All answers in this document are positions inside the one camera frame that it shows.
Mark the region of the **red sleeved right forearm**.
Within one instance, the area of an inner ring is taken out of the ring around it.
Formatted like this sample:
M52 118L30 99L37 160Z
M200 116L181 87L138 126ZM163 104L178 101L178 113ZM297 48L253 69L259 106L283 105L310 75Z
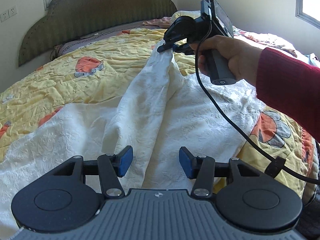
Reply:
M291 117L319 141L319 68L266 48L256 79L257 97Z

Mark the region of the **person right hand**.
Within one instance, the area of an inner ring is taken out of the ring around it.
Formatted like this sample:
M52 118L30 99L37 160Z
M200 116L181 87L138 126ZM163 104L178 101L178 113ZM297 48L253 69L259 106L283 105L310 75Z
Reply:
M220 35L206 39L201 45L192 43L191 49L199 51L198 68L206 76L206 58L203 51L216 49L225 59L228 60L228 67L236 79L246 80L250 85L256 85L259 58L262 50L253 47L244 41Z

